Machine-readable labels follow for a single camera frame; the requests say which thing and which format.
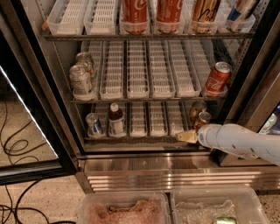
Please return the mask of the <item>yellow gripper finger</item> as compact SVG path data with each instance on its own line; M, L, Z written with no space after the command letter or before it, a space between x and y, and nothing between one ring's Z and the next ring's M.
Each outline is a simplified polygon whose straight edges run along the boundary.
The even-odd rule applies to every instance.
M190 144L196 144L198 141L197 133L194 129L177 133L176 139L180 142L187 142Z

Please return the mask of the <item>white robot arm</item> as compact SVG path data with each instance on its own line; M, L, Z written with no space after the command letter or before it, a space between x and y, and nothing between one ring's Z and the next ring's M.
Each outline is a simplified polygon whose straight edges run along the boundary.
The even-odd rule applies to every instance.
M191 129L176 134L180 142L217 149L239 158L262 158L280 165L280 136L262 135L238 124L206 124L198 131Z

